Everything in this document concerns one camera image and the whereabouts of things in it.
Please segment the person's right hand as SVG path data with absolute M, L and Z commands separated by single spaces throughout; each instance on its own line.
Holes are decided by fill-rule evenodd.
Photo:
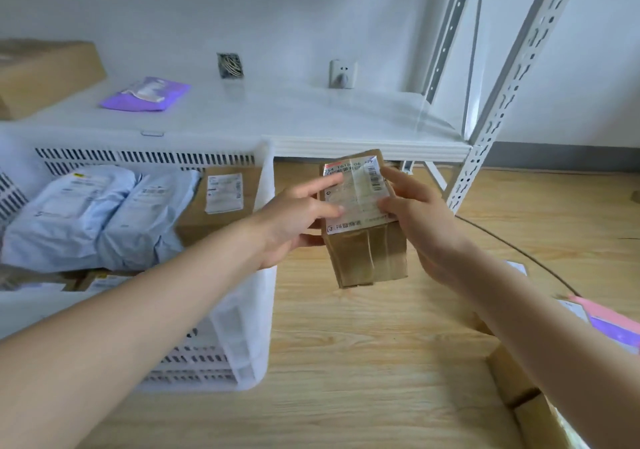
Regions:
M 456 293 L 467 293 L 467 262 L 478 247 L 457 227 L 454 214 L 441 194 L 394 168 L 383 166 L 380 171 L 393 188 L 394 196 L 403 198 L 403 216 L 396 219 L 416 249 L 423 269 Z

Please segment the person's left hand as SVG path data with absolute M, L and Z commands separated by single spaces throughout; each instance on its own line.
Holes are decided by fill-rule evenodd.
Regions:
M 262 246 L 259 270 L 276 266 L 299 247 L 324 245 L 321 235 L 309 234 L 307 230 L 322 227 L 326 219 L 309 218 L 307 203 L 325 203 L 319 199 L 320 193 L 339 186 L 343 179 L 342 173 L 334 173 L 288 186 L 253 216 L 252 227 Z

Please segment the small labelled cardboard box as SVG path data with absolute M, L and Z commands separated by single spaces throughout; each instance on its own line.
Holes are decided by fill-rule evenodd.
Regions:
M 380 172 L 379 149 L 335 159 L 320 168 L 323 177 L 342 173 L 342 183 L 322 190 L 319 199 L 344 208 L 340 218 L 324 220 L 322 236 L 340 289 L 407 277 L 407 241 L 394 216 L 380 211 L 382 198 L 394 197 Z

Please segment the person's left forearm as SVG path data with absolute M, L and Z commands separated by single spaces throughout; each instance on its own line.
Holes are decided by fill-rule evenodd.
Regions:
M 0 449 L 73 449 L 255 272 L 257 216 L 0 341 Z

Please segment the person's right forearm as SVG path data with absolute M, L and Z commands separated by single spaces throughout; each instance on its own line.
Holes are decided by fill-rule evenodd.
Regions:
M 472 243 L 449 252 L 442 265 L 591 449 L 640 449 L 640 356 Z

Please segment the cardboard box with white label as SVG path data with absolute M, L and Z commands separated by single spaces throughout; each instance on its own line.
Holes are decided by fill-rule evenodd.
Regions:
M 174 231 L 187 248 L 253 212 L 261 168 L 206 168 Z

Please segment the white metal shelf rack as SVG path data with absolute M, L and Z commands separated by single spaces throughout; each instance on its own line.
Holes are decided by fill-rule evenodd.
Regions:
M 410 172 L 422 162 L 457 212 L 506 125 L 540 53 L 570 0 L 533 0 L 486 104 L 471 118 L 476 42 L 483 0 L 477 2 L 474 44 L 461 131 L 430 108 L 439 74 L 427 93 L 275 87 L 260 81 L 188 77 L 193 90 L 168 114 L 116 113 L 95 105 L 98 84 L 23 122 L 0 124 L 0 222 L 7 223 L 51 178 L 86 164 L 133 170 L 262 164 L 273 194 L 273 157 L 329 159 L 379 149 Z M 445 23 L 456 29 L 465 0 L 450 0 Z

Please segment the white plastic slotted basket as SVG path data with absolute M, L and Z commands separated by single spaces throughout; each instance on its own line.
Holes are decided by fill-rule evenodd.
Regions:
M 137 173 L 261 167 L 254 207 L 275 195 L 273 146 L 209 132 L 150 132 L 0 124 L 0 247 L 4 230 L 54 177 L 90 164 Z M 250 389 L 268 368 L 276 267 L 248 276 L 141 381 L 138 391 Z

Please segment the pale blue poly mailer bag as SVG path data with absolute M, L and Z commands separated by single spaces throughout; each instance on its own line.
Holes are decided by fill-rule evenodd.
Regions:
M 140 179 L 92 165 L 52 180 L 6 227 L 0 264 L 42 274 L 100 268 L 100 234 Z
M 173 227 L 199 181 L 196 170 L 143 175 L 99 235 L 100 267 L 140 272 L 180 252 Z

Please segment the purple plastic packet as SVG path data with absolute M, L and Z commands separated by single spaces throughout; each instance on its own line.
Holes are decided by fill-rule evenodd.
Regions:
M 99 106 L 125 113 L 163 113 L 190 90 L 190 84 L 148 76 L 102 100 Z

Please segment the open cardboard carton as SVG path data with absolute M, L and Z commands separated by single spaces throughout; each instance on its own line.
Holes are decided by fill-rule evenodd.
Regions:
M 500 342 L 486 362 L 526 449 L 591 449 Z

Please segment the pink and purple packet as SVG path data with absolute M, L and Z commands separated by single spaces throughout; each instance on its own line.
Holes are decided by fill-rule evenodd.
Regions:
M 570 296 L 567 300 L 580 304 L 597 331 L 628 352 L 640 356 L 640 322 L 583 297 Z

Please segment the large brown cardboard box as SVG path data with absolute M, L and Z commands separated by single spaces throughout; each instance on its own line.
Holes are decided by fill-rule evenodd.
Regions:
M 94 43 L 0 40 L 0 121 L 27 118 L 107 78 Z

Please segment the white wall socket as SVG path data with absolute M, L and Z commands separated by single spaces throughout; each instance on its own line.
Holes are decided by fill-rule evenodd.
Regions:
M 330 89 L 354 89 L 357 76 L 357 61 L 332 59 L 329 65 L 328 87 Z

